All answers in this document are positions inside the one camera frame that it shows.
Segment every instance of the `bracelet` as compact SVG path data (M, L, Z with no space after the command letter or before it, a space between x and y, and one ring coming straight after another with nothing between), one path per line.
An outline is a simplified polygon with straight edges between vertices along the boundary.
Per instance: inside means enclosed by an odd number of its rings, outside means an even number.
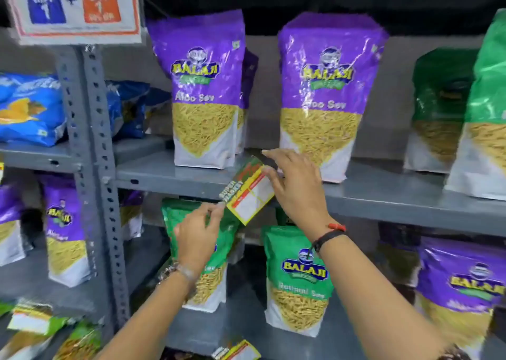
M330 223L327 225L331 229L331 231L327 232L325 235L321 235L318 239L316 239L311 245L311 251L315 251L316 253L320 253L321 246L328 242L330 239L334 237L338 237L346 234L346 227L343 224Z

